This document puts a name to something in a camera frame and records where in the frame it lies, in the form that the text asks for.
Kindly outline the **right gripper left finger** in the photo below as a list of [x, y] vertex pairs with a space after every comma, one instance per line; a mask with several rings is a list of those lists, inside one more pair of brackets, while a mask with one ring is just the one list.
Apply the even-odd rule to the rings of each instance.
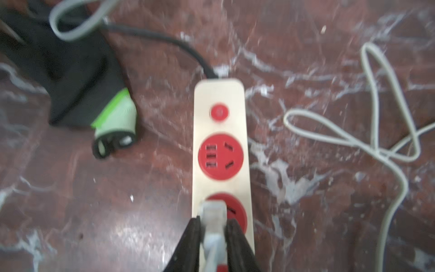
[[191, 218], [163, 272], [198, 272], [201, 219]]

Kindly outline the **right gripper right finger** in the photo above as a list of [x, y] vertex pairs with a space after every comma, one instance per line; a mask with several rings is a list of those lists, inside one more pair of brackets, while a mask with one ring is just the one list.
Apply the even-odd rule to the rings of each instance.
[[230, 219], [225, 227], [227, 266], [229, 272], [261, 272], [239, 223]]

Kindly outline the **beige red power strip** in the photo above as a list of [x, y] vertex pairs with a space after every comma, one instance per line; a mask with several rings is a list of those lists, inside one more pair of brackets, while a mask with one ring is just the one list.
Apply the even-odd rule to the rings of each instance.
[[[206, 79], [194, 90], [191, 214], [204, 201], [226, 204], [255, 254], [245, 89], [238, 79]], [[227, 253], [217, 266], [228, 272]]]

